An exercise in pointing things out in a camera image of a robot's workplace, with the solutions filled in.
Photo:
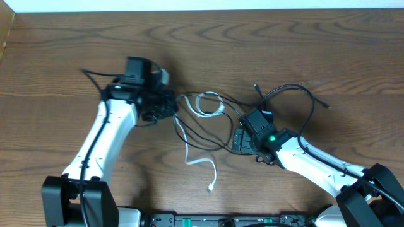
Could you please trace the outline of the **cardboard panel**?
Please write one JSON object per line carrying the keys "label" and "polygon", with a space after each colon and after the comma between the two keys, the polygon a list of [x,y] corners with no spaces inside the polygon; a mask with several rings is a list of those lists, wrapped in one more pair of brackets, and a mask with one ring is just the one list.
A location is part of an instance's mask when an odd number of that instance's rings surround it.
{"label": "cardboard panel", "polygon": [[15,18],[15,12],[4,0],[0,2],[0,57],[3,58],[6,42]]}

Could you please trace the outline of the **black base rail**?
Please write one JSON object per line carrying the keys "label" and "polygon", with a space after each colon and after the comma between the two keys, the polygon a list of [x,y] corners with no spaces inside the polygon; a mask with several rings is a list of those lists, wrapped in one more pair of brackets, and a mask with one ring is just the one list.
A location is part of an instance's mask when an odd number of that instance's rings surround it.
{"label": "black base rail", "polygon": [[250,226],[258,223],[278,223],[287,226],[305,227],[315,226],[310,217],[305,215],[283,214],[277,216],[202,216],[202,215],[150,215],[149,226],[152,227],[182,227],[182,219],[190,218],[192,227],[222,227],[222,226]]}

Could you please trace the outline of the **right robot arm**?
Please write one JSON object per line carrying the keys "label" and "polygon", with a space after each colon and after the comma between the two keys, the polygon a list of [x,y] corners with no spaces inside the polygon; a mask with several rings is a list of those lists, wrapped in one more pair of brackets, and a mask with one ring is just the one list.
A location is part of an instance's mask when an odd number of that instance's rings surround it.
{"label": "right robot arm", "polygon": [[354,165],[321,151],[297,133],[276,130],[271,112],[240,117],[232,149],[267,165],[298,173],[337,204],[309,221],[313,226],[403,226],[403,187],[387,167]]}

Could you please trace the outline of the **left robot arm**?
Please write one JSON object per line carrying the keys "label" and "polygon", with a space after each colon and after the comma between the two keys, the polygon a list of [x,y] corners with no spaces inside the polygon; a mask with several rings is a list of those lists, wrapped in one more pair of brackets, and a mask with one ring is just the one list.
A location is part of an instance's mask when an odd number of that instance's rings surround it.
{"label": "left robot arm", "polygon": [[102,88],[96,73],[82,73],[100,93],[96,119],[72,162],[60,176],[48,176],[42,185],[47,226],[146,226],[137,208],[118,206],[110,191],[110,179],[129,133],[151,127],[177,112],[169,73],[144,57],[128,57],[126,70],[112,75]]}

